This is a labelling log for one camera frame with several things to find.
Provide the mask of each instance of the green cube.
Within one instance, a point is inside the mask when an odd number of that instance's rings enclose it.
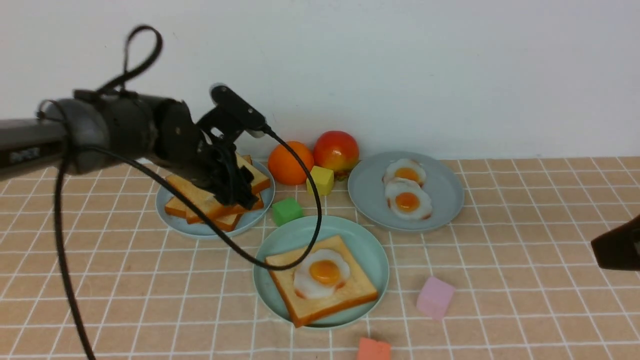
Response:
[[[273,221],[277,226],[283,226],[291,220],[296,220],[303,216],[302,207],[292,197],[276,202],[271,209],[273,210]]]

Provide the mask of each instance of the foam block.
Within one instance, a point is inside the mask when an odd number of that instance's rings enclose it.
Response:
[[[360,338],[357,360],[390,360],[391,345],[382,341]]]
[[[313,178],[314,183],[316,183],[318,195],[327,196],[331,193],[331,190],[333,189],[333,170],[314,166],[311,168],[311,177]],[[309,179],[307,179],[307,192],[311,195],[314,194],[313,189],[311,189],[311,182]]]
[[[432,276],[422,287],[416,306],[426,316],[441,321],[449,308],[455,291],[456,288],[453,286]]]
[[[302,207],[292,197],[276,202],[271,209],[273,210],[273,221],[277,226],[283,226],[291,220],[296,220],[303,216]]]

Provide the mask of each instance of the light blue plate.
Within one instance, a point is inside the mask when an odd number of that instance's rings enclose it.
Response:
[[[314,215],[284,224],[264,239],[256,257],[264,261],[267,256],[306,247],[316,229],[316,222],[317,216]],[[322,216],[322,225],[317,240],[321,241],[336,234],[342,237],[344,244],[378,290],[378,299],[322,318],[306,328],[335,329],[347,326],[373,310],[387,291],[389,262],[378,239],[364,227],[345,218]],[[254,266],[253,284],[262,302],[274,314],[291,322],[289,312],[269,272]]]
[[[227,235],[229,236],[235,236],[251,229],[267,213],[267,211],[271,207],[273,198],[275,197],[275,181],[273,180],[273,176],[271,175],[269,170],[267,170],[267,168],[264,167],[263,164],[257,161],[253,163],[253,166],[271,179],[271,187],[260,192],[260,196],[262,197],[262,201],[264,202],[264,207],[260,210],[255,210],[243,214],[236,226],[236,229],[227,233]],[[187,224],[187,220],[179,217],[173,217],[165,213],[164,205],[172,197],[173,195],[165,188],[160,188],[160,190],[158,190],[158,194],[156,195],[156,211],[158,212],[158,215],[160,215],[162,221],[168,227],[171,227],[178,233],[198,240],[213,240],[220,238],[206,224],[189,225]]]
[[[433,214],[426,220],[403,220],[389,209],[382,176],[387,167],[402,158],[418,161],[427,174],[422,189],[431,197]],[[349,196],[361,214],[392,230],[424,232],[438,229],[453,220],[465,203],[460,180],[442,162],[414,152],[384,152],[361,161],[349,175]]]

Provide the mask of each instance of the yellow cube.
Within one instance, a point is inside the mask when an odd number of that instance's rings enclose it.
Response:
[[[311,177],[313,177],[314,183],[316,183],[318,195],[327,196],[331,193],[333,189],[333,170],[314,166],[311,169]],[[311,195],[314,194],[309,179],[307,179],[307,192]]]

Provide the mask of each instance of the pink cube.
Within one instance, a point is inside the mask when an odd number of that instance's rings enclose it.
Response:
[[[430,277],[418,295],[417,307],[423,314],[441,321],[449,308],[456,288],[436,277]]]

